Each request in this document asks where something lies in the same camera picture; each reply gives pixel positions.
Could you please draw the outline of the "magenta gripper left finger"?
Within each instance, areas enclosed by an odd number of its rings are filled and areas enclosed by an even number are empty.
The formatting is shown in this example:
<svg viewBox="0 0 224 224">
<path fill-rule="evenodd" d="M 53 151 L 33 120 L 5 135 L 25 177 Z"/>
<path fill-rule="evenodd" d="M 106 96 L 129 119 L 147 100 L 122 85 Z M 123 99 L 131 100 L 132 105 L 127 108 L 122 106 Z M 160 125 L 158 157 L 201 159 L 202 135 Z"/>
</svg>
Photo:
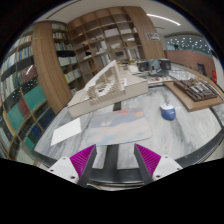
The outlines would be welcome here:
<svg viewBox="0 0 224 224">
<path fill-rule="evenodd" d="M 70 157 L 70 161 L 79 176 L 79 186 L 86 187 L 96 155 L 96 145 L 91 145 Z"/>
</svg>

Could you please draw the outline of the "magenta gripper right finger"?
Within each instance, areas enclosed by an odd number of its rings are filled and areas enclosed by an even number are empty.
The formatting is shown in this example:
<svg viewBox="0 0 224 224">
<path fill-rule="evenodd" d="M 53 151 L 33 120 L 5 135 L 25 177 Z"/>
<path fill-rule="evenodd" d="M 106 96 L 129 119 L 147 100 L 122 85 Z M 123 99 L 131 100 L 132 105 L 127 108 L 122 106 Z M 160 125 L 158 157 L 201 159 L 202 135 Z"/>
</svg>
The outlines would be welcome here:
<svg viewBox="0 0 224 224">
<path fill-rule="evenodd" d="M 139 165 L 140 174 L 145 185 L 152 182 L 153 173 L 161 156 L 139 144 L 134 145 L 134 155 Z"/>
</svg>

